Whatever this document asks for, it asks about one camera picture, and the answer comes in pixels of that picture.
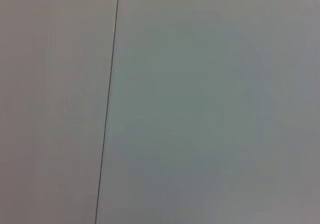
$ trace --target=vertical line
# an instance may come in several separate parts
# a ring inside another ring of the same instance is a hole
[[[114,18],[114,30],[113,30],[113,42],[112,42],[112,54],[111,54],[111,67],[110,67],[109,87],[108,87],[108,94],[107,94],[107,101],[106,101],[106,111],[105,111],[105,120],[104,120],[104,134],[103,134],[103,142],[102,142],[102,154],[101,154],[101,163],[100,163],[100,173],[99,173],[99,181],[98,181],[98,191],[97,191],[97,198],[96,198],[94,224],[97,224],[97,220],[98,220],[98,207],[99,207],[99,197],[100,197],[100,189],[101,189],[102,167],[103,167],[104,152],[105,152],[105,145],[106,145],[106,129],[107,129],[107,117],[108,117],[108,109],[109,109],[109,100],[110,100],[111,76],[112,76],[112,67],[113,67],[113,64],[114,64],[117,18],[118,18],[118,6],[119,6],[119,0],[116,0],[115,18]]]

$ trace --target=white surface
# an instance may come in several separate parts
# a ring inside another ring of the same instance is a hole
[[[0,223],[94,223],[113,5],[0,0]]]
[[[319,0],[119,0],[98,224],[318,224]]]

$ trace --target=white panel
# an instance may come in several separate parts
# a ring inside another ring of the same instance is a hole
[[[318,224],[319,0],[119,0],[99,224]]]
[[[0,0],[0,223],[94,223],[114,13]]]

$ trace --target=thin black line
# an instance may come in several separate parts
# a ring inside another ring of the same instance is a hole
[[[114,65],[114,53],[115,53],[115,42],[116,42],[118,6],[119,6],[119,0],[116,0],[115,18],[114,18],[114,31],[113,31],[113,43],[112,43],[112,54],[111,54],[111,67],[110,67],[109,87],[108,87],[108,94],[107,94],[107,101],[106,101],[106,111],[105,111],[105,120],[104,120],[104,134],[103,134],[103,142],[102,142],[102,154],[101,154],[101,163],[100,163],[100,173],[99,173],[98,192],[97,192],[97,198],[96,198],[94,224],[97,224],[97,219],[98,219],[98,207],[99,207],[99,197],[100,197],[100,186],[101,186],[101,177],[102,177],[102,167],[103,167],[103,161],[104,161],[104,151],[105,151],[105,143],[106,143],[107,117],[108,117],[109,99],[110,99],[111,75],[112,75],[112,67],[113,67],[113,65]]]

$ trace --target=gray surface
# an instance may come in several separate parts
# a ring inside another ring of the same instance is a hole
[[[317,0],[120,0],[99,224],[317,224]]]
[[[113,13],[0,0],[0,223],[94,223]]]

